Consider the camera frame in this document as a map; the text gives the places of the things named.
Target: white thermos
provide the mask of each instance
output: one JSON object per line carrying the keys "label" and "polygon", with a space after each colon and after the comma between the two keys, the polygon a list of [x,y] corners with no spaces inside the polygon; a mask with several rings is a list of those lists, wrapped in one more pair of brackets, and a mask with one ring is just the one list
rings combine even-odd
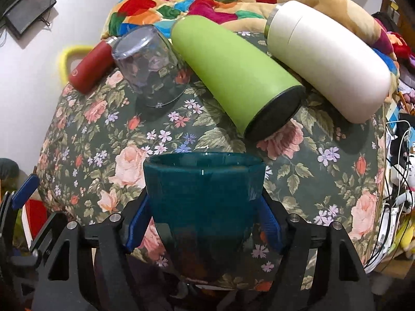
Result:
{"label": "white thermos", "polygon": [[364,123],[391,86],[383,60],[360,38],[297,1],[277,5],[265,27],[269,52],[297,72],[352,123]]}

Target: red water bottle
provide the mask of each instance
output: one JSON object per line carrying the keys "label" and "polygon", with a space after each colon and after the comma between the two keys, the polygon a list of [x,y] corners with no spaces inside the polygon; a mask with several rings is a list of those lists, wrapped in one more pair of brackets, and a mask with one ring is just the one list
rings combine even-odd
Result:
{"label": "red water bottle", "polygon": [[111,51],[116,39],[115,36],[111,36],[99,42],[72,70],[68,77],[69,83],[80,93],[88,94],[105,72],[113,66]]}

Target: green water bottle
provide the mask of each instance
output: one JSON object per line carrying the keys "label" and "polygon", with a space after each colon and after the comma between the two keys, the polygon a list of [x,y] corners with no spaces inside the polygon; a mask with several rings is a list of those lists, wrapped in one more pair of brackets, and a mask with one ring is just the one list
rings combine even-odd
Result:
{"label": "green water bottle", "polygon": [[171,40],[245,138],[265,139],[300,108],[304,86],[267,54],[215,22],[186,16],[173,26]]}

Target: colorful quilt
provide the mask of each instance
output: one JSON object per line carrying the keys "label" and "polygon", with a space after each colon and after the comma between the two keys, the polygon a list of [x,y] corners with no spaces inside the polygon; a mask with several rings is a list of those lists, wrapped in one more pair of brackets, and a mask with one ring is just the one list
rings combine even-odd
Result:
{"label": "colorful quilt", "polygon": [[[263,32],[275,4],[290,0],[120,0],[111,10],[103,38],[122,36],[143,24],[154,24],[167,38],[177,18],[202,15],[232,31]],[[336,20],[365,43],[396,62],[382,26],[351,0],[297,0]]]}

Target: floral fabric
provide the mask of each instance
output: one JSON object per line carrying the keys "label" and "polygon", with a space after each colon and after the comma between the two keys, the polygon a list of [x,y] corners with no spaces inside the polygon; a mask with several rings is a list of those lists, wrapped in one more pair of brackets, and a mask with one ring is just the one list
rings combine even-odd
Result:
{"label": "floral fabric", "polygon": [[[239,35],[266,52],[263,34]],[[140,194],[145,186],[142,165],[148,156],[205,150],[249,152],[267,164],[264,186],[274,200],[307,221],[343,223],[364,263],[376,239],[383,132],[382,109],[366,123],[354,125],[309,88],[307,101],[294,118],[253,144],[236,132],[196,75],[177,101],[154,109],[140,105],[114,69],[89,96],[69,84],[63,90],[39,157],[39,192],[49,209],[92,224],[122,211]],[[175,272],[152,220],[133,255]],[[202,283],[267,291],[280,257],[256,224],[237,261],[234,271]],[[314,265],[315,254],[311,254],[303,288],[311,286]]]}

